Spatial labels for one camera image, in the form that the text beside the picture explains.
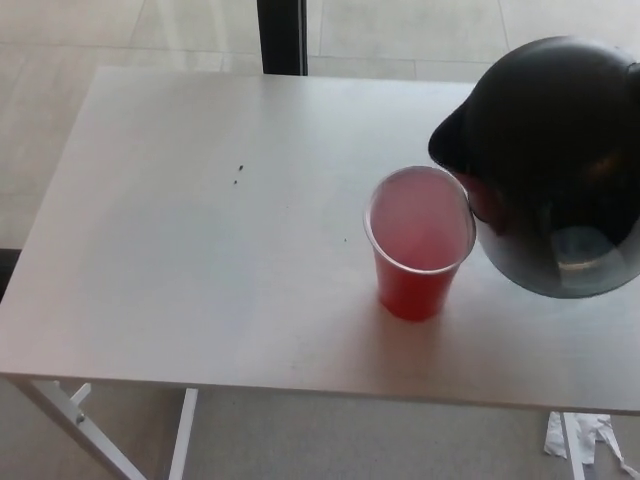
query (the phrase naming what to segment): red plastic cup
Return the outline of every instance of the red plastic cup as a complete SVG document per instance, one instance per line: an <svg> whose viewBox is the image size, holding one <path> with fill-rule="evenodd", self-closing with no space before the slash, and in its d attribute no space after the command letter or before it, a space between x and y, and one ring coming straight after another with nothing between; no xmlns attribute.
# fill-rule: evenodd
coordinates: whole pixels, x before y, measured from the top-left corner
<svg viewBox="0 0 640 480"><path fill-rule="evenodd" d="M460 183L437 168L398 170L376 187L365 229L387 310L414 322L440 312L476 238Z"/></svg>

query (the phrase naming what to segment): table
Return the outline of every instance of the table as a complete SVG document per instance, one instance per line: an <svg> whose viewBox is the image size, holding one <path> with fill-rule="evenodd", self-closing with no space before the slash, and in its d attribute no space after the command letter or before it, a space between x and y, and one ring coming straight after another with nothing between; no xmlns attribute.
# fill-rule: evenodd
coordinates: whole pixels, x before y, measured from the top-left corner
<svg viewBox="0 0 640 480"><path fill-rule="evenodd" d="M376 301L368 197L431 163L471 89L100 70L0 305L0 374L126 479L88 386L54 380L185 388L171 479L211 386L637 414L638 280L545 298L476 245L439 317Z"/></svg>

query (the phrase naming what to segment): tiled floor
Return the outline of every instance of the tiled floor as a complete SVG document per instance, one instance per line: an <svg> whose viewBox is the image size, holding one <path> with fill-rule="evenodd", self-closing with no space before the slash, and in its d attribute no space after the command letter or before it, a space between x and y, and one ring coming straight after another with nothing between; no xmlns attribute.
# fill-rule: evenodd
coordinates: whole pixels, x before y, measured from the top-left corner
<svg viewBox="0 0 640 480"><path fill-rule="evenodd" d="M0 247L24 244L96 66L261 71L255 0L0 0L0 12ZM312 75L475 81L510 49L568 33L640 57L640 0L308 0L308 17ZM1 382L0 407L0 478L108 478ZM176 392L101 387L89 408L163 477ZM538 412L210 392L185 478L564 478L540 452L544 424ZM640 466L640 424L616 428ZM599 478L617 477L598 462Z"/></svg>

